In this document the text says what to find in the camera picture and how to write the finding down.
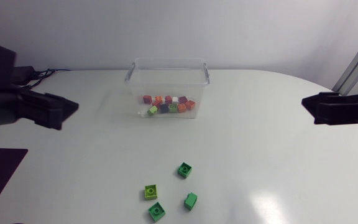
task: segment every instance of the white wall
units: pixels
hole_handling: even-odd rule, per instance
[[[0,45],[37,70],[203,57],[331,88],[358,51],[358,0],[0,0]]]

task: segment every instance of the dark green lego brick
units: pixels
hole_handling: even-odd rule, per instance
[[[178,112],[177,104],[172,103],[168,107],[169,107],[169,113],[177,113]]]
[[[144,187],[144,198],[146,200],[153,200],[157,198],[157,186],[149,185]]]
[[[165,210],[157,202],[149,208],[149,213],[154,219],[154,221],[157,222],[165,215]]]
[[[187,178],[191,172],[191,166],[182,163],[180,167],[178,168],[178,174],[181,175],[184,178]]]
[[[187,198],[185,200],[185,207],[191,211],[193,209],[194,204],[197,201],[197,195],[190,193],[187,195]]]

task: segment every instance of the cable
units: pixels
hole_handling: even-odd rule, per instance
[[[31,80],[38,80],[38,81],[32,85],[22,86],[22,88],[26,89],[26,90],[31,90],[33,87],[39,85],[42,82],[42,80],[50,77],[53,73],[55,73],[57,71],[70,71],[70,70],[69,69],[49,69],[48,68],[45,71],[33,72],[31,75]]]

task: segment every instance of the white block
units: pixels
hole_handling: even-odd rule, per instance
[[[173,103],[173,104],[179,104],[179,98],[177,98],[177,97],[172,97],[172,103]]]

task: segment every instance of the red block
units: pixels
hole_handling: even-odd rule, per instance
[[[144,102],[145,104],[151,104],[151,103],[153,103],[153,99],[152,99],[152,97],[149,96],[149,95],[144,95],[144,96],[143,96],[143,102]]]
[[[168,104],[168,105],[172,104],[172,97],[171,96],[166,96],[165,97],[165,103]]]
[[[196,103],[194,101],[189,100],[185,103],[185,105],[188,110],[192,110],[196,106]]]
[[[187,102],[187,98],[185,96],[179,97],[179,103],[186,103],[186,102]]]
[[[184,103],[178,104],[178,112],[179,112],[179,113],[186,112],[186,106],[185,106]]]
[[[157,109],[160,109],[161,102],[159,102],[159,101],[154,101],[152,105],[153,105],[153,106],[156,106]]]

